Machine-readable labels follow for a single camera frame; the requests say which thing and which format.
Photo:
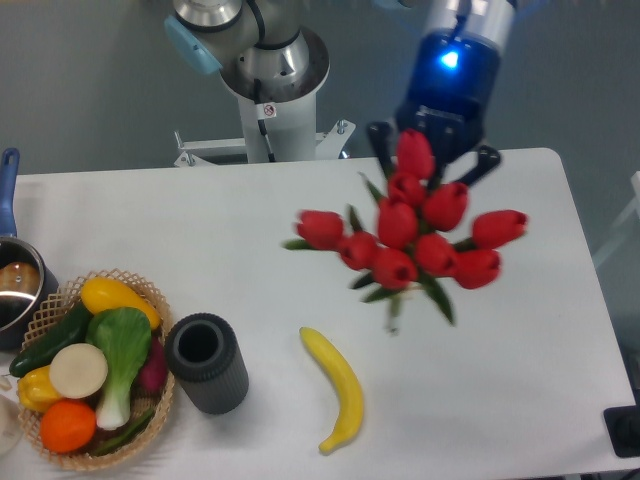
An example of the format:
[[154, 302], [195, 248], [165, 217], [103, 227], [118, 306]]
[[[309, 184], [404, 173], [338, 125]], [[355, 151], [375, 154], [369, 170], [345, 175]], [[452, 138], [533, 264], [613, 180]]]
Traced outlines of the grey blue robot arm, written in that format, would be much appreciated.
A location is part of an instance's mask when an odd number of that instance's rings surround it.
[[[380, 167], [392, 166], [399, 133], [424, 134], [436, 172], [467, 153], [476, 163], [462, 177], [473, 185], [496, 169], [500, 153], [485, 139], [484, 118], [518, 5], [514, 1], [435, 1], [421, 36], [407, 93], [394, 116], [367, 128]], [[203, 75], [219, 74], [235, 96], [238, 141], [183, 142], [180, 157], [246, 154], [251, 163], [340, 158], [354, 131], [341, 120], [316, 129], [316, 95], [330, 61], [322, 39], [305, 28], [297, 1], [177, 1], [165, 19], [167, 37]]]

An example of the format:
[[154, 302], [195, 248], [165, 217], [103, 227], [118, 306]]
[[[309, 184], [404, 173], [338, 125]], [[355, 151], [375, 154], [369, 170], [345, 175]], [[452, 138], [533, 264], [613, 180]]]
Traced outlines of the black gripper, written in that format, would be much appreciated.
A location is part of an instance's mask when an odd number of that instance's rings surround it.
[[[423, 133], [439, 165], [475, 153], [475, 165], [453, 183], [472, 187], [502, 162], [494, 147], [476, 146], [484, 138], [484, 116], [499, 66], [498, 50], [474, 38], [453, 39], [448, 31], [436, 30], [420, 43], [396, 122], [401, 131]], [[396, 134], [395, 124], [388, 121], [367, 125], [369, 144], [386, 179], [396, 170]]]

